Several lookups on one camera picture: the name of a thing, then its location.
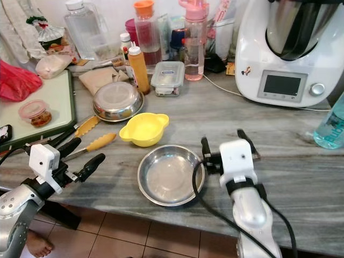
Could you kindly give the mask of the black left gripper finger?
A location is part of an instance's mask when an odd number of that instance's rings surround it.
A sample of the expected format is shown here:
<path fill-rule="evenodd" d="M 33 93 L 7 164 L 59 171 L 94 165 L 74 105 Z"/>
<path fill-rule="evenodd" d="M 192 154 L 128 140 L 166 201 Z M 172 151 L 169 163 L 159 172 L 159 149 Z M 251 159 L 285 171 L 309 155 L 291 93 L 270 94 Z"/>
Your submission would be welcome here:
<path fill-rule="evenodd" d="M 106 156 L 104 153 L 99 153 L 95 157 L 91 158 L 81 170 L 81 182 L 85 182 L 89 176 L 91 176 L 105 160 Z"/>
<path fill-rule="evenodd" d="M 60 158 L 64 158 L 67 155 L 71 154 L 78 146 L 81 144 L 81 138 L 72 138 L 66 144 L 63 144 L 58 148 L 60 153 Z"/>

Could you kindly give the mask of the yellow tipped metal tongs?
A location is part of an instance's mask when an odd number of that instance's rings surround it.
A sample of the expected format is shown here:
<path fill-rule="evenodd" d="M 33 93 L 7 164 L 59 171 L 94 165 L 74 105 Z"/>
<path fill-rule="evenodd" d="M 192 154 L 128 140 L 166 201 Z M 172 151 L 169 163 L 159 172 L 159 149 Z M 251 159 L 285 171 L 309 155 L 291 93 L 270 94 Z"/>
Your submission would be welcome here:
<path fill-rule="evenodd" d="M 86 135 L 86 133 L 91 131 L 100 122 L 101 122 L 101 119 L 98 116 L 91 116 L 89 119 L 86 119 L 86 121 L 84 121 L 79 127 L 75 128 L 74 133 L 73 133 L 74 139 L 80 140 L 81 136 Z M 101 136 L 100 138 L 91 142 L 88 146 L 81 148 L 79 150 L 76 150 L 76 152 L 73 152 L 69 155 L 61 155 L 62 156 L 61 160 L 66 162 L 74 158 L 77 158 L 83 155 L 84 153 L 94 152 L 98 150 L 99 148 L 105 147 L 106 145 L 113 142 L 116 136 L 117 135 L 115 133 L 105 134 Z"/>

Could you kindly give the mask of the brown wooden stick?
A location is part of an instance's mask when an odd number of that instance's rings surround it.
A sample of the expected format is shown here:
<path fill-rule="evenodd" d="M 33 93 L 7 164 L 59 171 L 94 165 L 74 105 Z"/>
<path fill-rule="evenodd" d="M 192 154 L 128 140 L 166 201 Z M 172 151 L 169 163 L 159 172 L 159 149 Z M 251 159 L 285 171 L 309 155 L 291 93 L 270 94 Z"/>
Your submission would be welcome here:
<path fill-rule="evenodd" d="M 24 146 L 25 147 L 29 147 L 31 145 L 36 145 L 36 144 L 45 144 L 46 142 L 49 142 L 49 138 L 44 138 L 44 139 L 41 139 L 41 140 L 37 140 L 37 141 L 34 141 L 34 142 L 29 142 L 29 143 L 26 143 Z"/>

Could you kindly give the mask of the white tray with green rim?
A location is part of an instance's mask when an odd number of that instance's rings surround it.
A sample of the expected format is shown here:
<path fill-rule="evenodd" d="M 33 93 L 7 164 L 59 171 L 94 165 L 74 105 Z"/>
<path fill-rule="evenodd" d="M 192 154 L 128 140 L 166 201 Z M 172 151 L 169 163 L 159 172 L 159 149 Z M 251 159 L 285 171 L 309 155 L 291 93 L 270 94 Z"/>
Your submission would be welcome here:
<path fill-rule="evenodd" d="M 78 122 L 74 96 L 72 75 L 64 70 L 59 76 L 44 80 L 42 87 L 22 102 L 0 101 L 0 125 L 12 126 L 12 139 L 2 144 L 0 151 L 7 152 L 10 148 L 22 147 L 73 128 Z M 34 100 L 44 101 L 52 114 L 52 120 L 44 127 L 33 127 L 19 115 L 20 108 Z"/>

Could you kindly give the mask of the yellow plastic bowl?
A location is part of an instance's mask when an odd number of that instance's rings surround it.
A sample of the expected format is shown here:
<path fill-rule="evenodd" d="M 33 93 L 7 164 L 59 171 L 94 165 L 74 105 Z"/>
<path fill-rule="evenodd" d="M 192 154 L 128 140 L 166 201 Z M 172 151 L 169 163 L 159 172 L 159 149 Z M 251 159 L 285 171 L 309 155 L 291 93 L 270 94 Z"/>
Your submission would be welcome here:
<path fill-rule="evenodd" d="M 140 113 L 133 116 L 127 125 L 121 128 L 119 137 L 138 147 L 151 147 L 161 140 L 168 125 L 169 116 L 167 114 Z"/>

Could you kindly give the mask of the brown paper pouch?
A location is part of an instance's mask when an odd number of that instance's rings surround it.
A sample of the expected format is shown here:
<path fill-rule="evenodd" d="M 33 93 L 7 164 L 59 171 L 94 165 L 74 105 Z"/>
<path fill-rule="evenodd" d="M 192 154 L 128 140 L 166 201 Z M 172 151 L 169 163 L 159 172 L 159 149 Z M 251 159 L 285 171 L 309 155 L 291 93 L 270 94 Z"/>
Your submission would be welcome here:
<path fill-rule="evenodd" d="M 115 70 L 113 67 L 103 67 L 84 72 L 78 78 L 89 90 L 91 95 L 95 95 L 98 89 L 106 84 L 127 82 L 130 79 L 124 71 Z"/>

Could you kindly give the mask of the red plastic bag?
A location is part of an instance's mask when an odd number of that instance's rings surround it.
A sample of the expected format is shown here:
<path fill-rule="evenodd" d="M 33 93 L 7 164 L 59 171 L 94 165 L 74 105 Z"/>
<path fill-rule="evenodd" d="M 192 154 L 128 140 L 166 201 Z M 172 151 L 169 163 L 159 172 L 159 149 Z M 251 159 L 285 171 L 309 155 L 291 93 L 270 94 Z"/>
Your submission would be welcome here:
<path fill-rule="evenodd" d="M 20 67 L 0 61 L 0 98 L 7 102 L 24 101 L 42 86 L 42 79 Z"/>

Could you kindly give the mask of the person's bare foot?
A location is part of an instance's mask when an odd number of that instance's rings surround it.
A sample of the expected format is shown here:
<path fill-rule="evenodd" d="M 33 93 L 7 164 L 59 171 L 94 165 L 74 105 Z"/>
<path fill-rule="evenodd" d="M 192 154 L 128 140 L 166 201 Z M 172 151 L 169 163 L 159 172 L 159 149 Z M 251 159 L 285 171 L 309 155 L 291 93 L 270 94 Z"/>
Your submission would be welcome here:
<path fill-rule="evenodd" d="M 41 234 L 29 230 L 27 231 L 25 248 L 35 258 L 44 258 L 44 256 L 49 255 L 54 250 L 54 245 Z"/>

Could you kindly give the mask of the clear plastic packet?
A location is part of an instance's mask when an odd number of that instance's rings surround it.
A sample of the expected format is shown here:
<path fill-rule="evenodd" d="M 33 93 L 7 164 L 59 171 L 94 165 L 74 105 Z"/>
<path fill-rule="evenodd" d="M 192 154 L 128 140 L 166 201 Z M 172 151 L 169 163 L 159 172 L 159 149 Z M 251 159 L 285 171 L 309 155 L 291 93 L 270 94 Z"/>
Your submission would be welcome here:
<path fill-rule="evenodd" d="M 214 44 L 211 47 L 211 52 L 216 54 L 222 61 L 226 61 L 229 54 L 229 49 L 233 37 L 234 18 L 224 19 L 215 22 L 214 29 Z"/>

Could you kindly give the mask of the pink water bottle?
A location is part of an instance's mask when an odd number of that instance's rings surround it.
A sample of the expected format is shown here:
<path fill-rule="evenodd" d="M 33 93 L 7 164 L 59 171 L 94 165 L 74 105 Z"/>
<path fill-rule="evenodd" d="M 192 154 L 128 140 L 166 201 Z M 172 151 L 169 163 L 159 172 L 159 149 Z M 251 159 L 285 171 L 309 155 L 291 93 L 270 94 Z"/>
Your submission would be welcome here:
<path fill-rule="evenodd" d="M 186 10 L 184 77 L 187 81 L 199 81 L 204 72 L 209 5 L 206 0 L 178 0 L 178 2 Z"/>

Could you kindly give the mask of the clear plastic food box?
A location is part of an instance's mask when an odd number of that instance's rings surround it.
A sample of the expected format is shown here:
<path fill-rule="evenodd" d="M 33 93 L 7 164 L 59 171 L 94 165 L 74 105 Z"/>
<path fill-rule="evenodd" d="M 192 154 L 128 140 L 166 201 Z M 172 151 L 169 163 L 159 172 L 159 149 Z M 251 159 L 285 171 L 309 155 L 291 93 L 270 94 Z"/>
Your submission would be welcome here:
<path fill-rule="evenodd" d="M 96 45 L 94 47 L 96 61 L 100 62 L 112 61 L 120 55 L 120 52 L 120 45 L 117 42 L 109 42 L 108 44 Z"/>

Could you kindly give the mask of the orange squeeze sauce bottle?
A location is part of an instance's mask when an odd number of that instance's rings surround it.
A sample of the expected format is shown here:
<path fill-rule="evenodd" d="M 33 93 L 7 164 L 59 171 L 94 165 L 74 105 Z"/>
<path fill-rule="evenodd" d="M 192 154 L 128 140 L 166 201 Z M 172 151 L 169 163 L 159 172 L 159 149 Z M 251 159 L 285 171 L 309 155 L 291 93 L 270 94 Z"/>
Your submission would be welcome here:
<path fill-rule="evenodd" d="M 128 61 L 133 69 L 136 86 L 140 93 L 147 95 L 151 91 L 151 86 L 147 76 L 147 66 L 145 57 L 140 47 L 133 46 L 128 49 Z"/>

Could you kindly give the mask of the dark blue jar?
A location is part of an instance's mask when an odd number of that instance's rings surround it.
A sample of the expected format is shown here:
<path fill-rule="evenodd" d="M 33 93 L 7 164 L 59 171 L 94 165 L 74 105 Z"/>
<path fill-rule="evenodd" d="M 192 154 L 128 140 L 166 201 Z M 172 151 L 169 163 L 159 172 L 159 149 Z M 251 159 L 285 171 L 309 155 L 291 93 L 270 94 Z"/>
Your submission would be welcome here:
<path fill-rule="evenodd" d="M 175 51 L 179 51 L 184 47 L 185 38 L 186 30 L 184 28 L 172 30 L 170 32 L 170 47 Z"/>

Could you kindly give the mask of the small white capped bottle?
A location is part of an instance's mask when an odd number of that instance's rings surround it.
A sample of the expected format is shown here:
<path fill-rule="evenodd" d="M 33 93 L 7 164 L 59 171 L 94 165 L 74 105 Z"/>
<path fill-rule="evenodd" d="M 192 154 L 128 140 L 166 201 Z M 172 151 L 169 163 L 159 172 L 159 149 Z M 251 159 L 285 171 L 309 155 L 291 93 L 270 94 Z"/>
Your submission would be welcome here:
<path fill-rule="evenodd" d="M 125 53 L 128 49 L 130 49 L 130 47 L 133 46 L 133 42 L 131 41 L 130 34 L 127 32 L 121 33 L 119 37 L 121 42 L 120 50 L 122 51 L 122 53 Z"/>

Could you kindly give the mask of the patterned white hanging towel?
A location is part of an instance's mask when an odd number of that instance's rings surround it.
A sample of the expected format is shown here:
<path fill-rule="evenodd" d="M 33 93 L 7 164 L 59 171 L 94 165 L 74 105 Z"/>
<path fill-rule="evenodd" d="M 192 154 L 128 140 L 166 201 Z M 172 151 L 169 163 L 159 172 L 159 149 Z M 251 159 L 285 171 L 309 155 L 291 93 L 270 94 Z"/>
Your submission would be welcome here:
<path fill-rule="evenodd" d="M 1 0 L 0 32 L 5 42 L 5 51 L 16 61 L 27 63 L 30 59 L 42 59 L 47 56 L 39 44 L 39 32 L 27 22 L 34 14 L 30 0 Z"/>

